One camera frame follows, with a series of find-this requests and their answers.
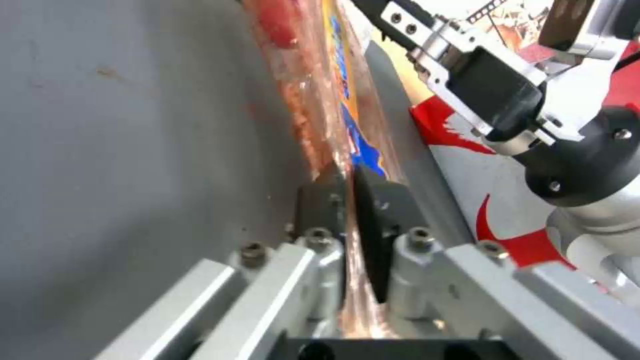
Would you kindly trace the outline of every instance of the screw hole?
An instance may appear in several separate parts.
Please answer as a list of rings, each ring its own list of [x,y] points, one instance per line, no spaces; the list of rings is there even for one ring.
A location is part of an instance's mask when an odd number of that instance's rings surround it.
[[[400,20],[402,20],[402,15],[400,15],[399,13],[391,15],[391,22],[393,22],[394,24],[397,24],[398,22],[400,22]]]
[[[300,349],[298,360],[335,360],[335,354],[329,345],[314,341]]]
[[[500,252],[500,248],[494,243],[483,243],[484,248],[490,252]]]
[[[426,230],[423,230],[423,229],[418,229],[418,230],[416,230],[416,231],[415,231],[415,234],[416,234],[417,236],[420,236],[421,238],[426,238],[426,237],[428,237],[428,236],[429,236],[429,233],[427,233],[427,231],[426,231]]]
[[[458,291],[458,288],[453,284],[449,285],[449,295],[451,295],[451,297],[456,300],[460,299],[460,292]]]
[[[253,251],[260,250],[261,248],[262,248],[262,245],[260,245],[259,243],[251,243],[246,247],[247,250],[253,250]]]
[[[406,33],[409,35],[415,34],[417,30],[418,30],[418,27],[415,24],[409,24],[406,26]]]

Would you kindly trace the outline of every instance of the robotic arm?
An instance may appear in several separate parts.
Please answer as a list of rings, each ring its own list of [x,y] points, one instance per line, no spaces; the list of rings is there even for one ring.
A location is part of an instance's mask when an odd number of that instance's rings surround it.
[[[531,191],[557,207],[547,231],[558,251],[640,307],[640,123],[602,106],[640,33],[640,3],[556,0],[540,36],[556,55],[539,64],[410,0],[355,3],[486,145],[525,167]]]

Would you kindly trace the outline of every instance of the gray metal surface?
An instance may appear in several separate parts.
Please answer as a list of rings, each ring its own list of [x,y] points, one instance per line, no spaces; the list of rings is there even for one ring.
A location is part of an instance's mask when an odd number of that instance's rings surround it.
[[[304,327],[318,294],[318,258],[283,244],[192,360],[266,359],[284,331]]]
[[[243,289],[233,268],[201,260],[96,360],[184,359]]]
[[[619,359],[640,359],[640,316],[560,263],[520,270],[514,278]]]
[[[280,243],[307,170],[237,3],[0,0],[0,51],[0,358],[90,358],[199,259]],[[470,241],[367,57],[423,211]]]
[[[524,359],[613,359],[473,245],[434,255],[424,286],[458,336],[499,335]]]

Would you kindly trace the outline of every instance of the printed packaging film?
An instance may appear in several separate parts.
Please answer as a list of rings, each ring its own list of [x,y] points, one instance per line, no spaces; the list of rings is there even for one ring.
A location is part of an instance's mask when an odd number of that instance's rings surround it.
[[[244,0],[255,38],[291,112],[312,179],[338,166],[346,179],[347,338],[393,336],[366,276],[353,200],[353,165],[405,183],[369,68],[336,0]]]

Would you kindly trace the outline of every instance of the bolt head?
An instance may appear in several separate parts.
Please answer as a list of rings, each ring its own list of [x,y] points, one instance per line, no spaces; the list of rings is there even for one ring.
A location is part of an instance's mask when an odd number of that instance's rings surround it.
[[[246,268],[259,268],[267,260],[267,249],[258,242],[243,245],[240,248],[240,262]]]
[[[407,236],[409,248],[415,252],[429,252],[436,241],[429,229],[425,227],[414,227],[409,230]]]
[[[324,252],[327,248],[331,246],[334,239],[329,230],[318,227],[314,229],[310,229],[305,234],[305,241],[307,243],[307,247],[311,250],[320,253]]]

